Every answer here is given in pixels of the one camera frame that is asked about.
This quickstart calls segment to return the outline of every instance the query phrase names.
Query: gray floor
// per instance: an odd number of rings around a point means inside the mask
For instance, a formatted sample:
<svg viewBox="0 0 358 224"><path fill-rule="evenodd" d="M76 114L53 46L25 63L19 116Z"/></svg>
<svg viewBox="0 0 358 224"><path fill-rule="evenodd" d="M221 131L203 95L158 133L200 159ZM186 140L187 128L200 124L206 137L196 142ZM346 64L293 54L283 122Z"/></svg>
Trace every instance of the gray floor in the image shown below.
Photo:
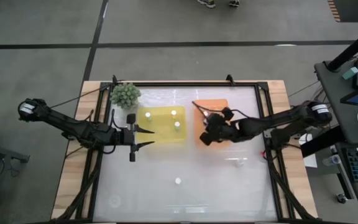
<svg viewBox="0 0 358 224"><path fill-rule="evenodd" d="M102 0L0 0L0 44L77 44L92 41ZM217 1L110 0L99 42L352 40L358 24L337 23L325 0L247 0L237 10ZM294 93L316 81L313 64L346 46L98 49L90 80L282 79ZM0 144L28 153L20 176L0 196L0 223L50 218L67 142L43 123L17 120L25 98L50 105L78 96L88 49L0 50ZM307 100L318 85L290 98ZM76 102L58 110L74 115ZM311 176L319 217L358 223L357 201L340 205L330 175Z"/></svg>

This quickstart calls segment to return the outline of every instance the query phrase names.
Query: shoe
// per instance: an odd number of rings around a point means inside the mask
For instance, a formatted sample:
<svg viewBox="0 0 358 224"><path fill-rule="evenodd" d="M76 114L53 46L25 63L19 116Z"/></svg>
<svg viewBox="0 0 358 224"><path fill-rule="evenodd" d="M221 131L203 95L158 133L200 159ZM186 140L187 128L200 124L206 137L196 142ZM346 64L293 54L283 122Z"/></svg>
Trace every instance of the shoe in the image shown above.
<svg viewBox="0 0 358 224"><path fill-rule="evenodd" d="M232 0L229 2L229 6L231 7L239 7L240 6L240 1L239 0Z"/></svg>
<svg viewBox="0 0 358 224"><path fill-rule="evenodd" d="M213 9L215 8L215 1L214 0L197 0L200 4L205 5L206 7Z"/></svg>

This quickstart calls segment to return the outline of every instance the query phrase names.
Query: potted succulent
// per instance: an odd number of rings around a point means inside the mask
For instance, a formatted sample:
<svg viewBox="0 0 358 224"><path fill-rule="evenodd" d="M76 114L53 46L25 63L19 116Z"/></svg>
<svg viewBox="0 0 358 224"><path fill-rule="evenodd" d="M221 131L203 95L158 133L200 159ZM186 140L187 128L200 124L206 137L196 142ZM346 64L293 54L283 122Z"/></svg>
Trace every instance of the potted succulent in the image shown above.
<svg viewBox="0 0 358 224"><path fill-rule="evenodd" d="M134 84L123 83L114 87L110 100L122 109L129 110L137 105L138 97L140 90Z"/></svg>

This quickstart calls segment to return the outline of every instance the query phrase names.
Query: black pole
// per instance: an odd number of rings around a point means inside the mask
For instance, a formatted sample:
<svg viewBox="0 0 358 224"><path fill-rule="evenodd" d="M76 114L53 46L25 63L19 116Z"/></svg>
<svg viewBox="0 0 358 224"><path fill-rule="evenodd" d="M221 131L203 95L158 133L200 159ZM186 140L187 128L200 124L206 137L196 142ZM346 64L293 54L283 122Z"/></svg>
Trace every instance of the black pole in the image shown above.
<svg viewBox="0 0 358 224"><path fill-rule="evenodd" d="M357 53L358 39L327 65L328 70L334 72Z"/></svg>

